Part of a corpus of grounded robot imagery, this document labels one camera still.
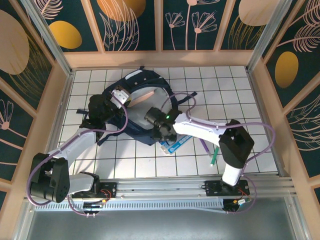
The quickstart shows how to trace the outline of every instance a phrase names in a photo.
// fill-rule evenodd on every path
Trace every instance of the dark teal wallpaper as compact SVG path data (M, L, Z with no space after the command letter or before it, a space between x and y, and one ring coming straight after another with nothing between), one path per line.
M253 50L278 1L236 0L221 50Z
M225 0L164 0L163 50L214 49Z
M291 5L290 5L290 7L289 7L289 10L286 12L286 15L283 17L283 19L282 19L282 21L280 22L277 30L276 30L275 33L274 33L272 39L270 40L269 44L266 46L266 49L264 50L264 52L263 52L263 54L262 54L262 57L263 57L263 58L266 56L266 54L268 53L271 45L274 43L274 40L275 40L276 36L279 34L280 30L282 29L283 25L285 24L287 18L289 17L289 15L290 15L292 9L294 8L294 6L296 5L297 1L298 1L298 0L292 0Z
M105 51L155 51L154 0L90 0Z
M286 116L309 177L320 174L320 85Z
M318 202L320 204L320 187L315 188L314 192L315 192L316 198L318 199Z
M7 193L5 191L0 191L0 212L1 212L2 205L5 202L6 195Z
M12 180L33 118L0 90L0 179Z
M35 0L63 52L97 52L81 0Z
M282 106L320 71L320 3L306 0L266 63Z
M8 1L1 2L0 20L0 78L37 109L52 65Z

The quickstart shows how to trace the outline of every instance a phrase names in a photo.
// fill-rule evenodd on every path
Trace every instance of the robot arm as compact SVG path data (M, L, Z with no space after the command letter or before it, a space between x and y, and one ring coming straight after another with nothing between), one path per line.
M154 136L161 141L175 141L176 134L181 134L207 140L219 146L226 162L222 182L231 187L238 183L255 143L243 126L216 126L236 125L240 122L231 120L230 123L214 123L194 117L190 120L184 112L172 109L165 114L155 107L147 112L145 119L154 125Z

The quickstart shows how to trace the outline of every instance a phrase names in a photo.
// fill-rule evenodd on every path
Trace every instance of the leaf illustration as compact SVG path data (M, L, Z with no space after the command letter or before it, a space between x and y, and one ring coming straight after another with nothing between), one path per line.
M320 0L309 0L303 14L303 20L309 26L320 24Z
M53 20L64 7L62 0L34 0L44 19Z

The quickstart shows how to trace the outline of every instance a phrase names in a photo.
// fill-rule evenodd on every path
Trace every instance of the metal frame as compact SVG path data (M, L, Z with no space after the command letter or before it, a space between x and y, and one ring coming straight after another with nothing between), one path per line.
M64 53L62 52L60 46L56 42L55 37L51 33L47 22L42 17L38 7L35 4L35 1L30 1L30 0L20 0L20 1L23 4L27 13L29 14L30 18L32 19L34 25L40 32L44 41L50 48L52 54L54 55L58 63L61 65L63 71L67 76L69 76L71 74L71 67L67 59L65 58Z
M249 60L247 71L248 73L252 73L254 70L257 62L261 58L262 54L264 53L265 49L267 48L269 42L273 38L275 32L277 31L282 19L285 17L287 11L290 8L292 0L279 0L270 21L264 28L255 48L252 53L252 56Z

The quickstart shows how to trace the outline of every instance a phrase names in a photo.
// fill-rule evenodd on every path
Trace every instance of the purple cable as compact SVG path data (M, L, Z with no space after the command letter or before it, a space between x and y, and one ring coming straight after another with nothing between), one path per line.
M243 211L235 211L235 212L230 212L230 211L227 211L226 213L227 214L243 214L247 211L249 211L256 203L256 200L257 200L257 187L256 185L254 184L254 182L247 176L242 176L244 179L247 179L251 182L252 186L253 186L253 189L254 189L254 199L252 200L252 203L250 204L250 206L248 208L246 208L245 210Z
M174 93L173 95L169 96L163 103L162 107L161 107L161 110L163 109L163 107L165 106L165 104L167 103L167 101L169 101L169 99L177 96L177 95L187 95L189 96L190 98L193 99L194 103L193 105L185 112L187 118L189 119L190 122L193 122L195 124L198 124L200 126L203 126L203 127L209 127L209 128L212 128L212 127L216 127L217 129L230 129L230 128L238 128L238 127L243 127L243 126L256 126L256 125L260 125L260 126L263 126L265 128L268 128L271 130L272 132L272 140L270 142L270 144L264 149L262 150L261 152L257 153L256 155L248 158L248 160L246 161L246 163L248 163L249 161L251 161L252 159L255 159L256 157L259 157L260 155L264 154L266 151L268 151L272 146L273 144L275 143L276 141L276 131L274 130L274 128L266 123L263 123L263 122L246 122L246 123L240 123L240 124L235 124L235 125L225 125L225 126L221 126L221 125L214 125L214 124L208 124L208 123L203 123L203 122L199 122L199 121L196 121L194 119L191 118L190 116L190 111L196 106L196 99L194 96L192 96L191 94L188 94L186 92L178 92L178 93Z
M30 185L31 185L31 179L32 177L35 175L36 171L38 171L42 165L44 165L46 162L48 162L50 159L52 159L52 157L54 157L55 155L59 154L61 151L63 151L64 149L66 149L71 143L73 143L77 138L79 138L81 135L89 133L89 132L101 132L101 133L112 133L112 134L116 134L116 133L120 133L122 132L128 124L128 112L126 107L115 97L114 98L122 107L123 111L124 111L124 115L125 115L125 123L123 125L123 127L117 131L110 131L110 130L102 130L102 129L88 129L85 130L83 132L81 132L79 135L75 136L74 138L72 138L64 147L62 147L60 150L54 152L53 154L49 155L48 157L46 157L44 160L42 160L30 173L29 178L26 182L26 197L28 198L28 200L30 201L30 203L32 203L35 206L44 206L47 205L48 203L50 203L51 201L46 201L43 203L38 203L36 201L34 201L31 197L31 193L30 193Z

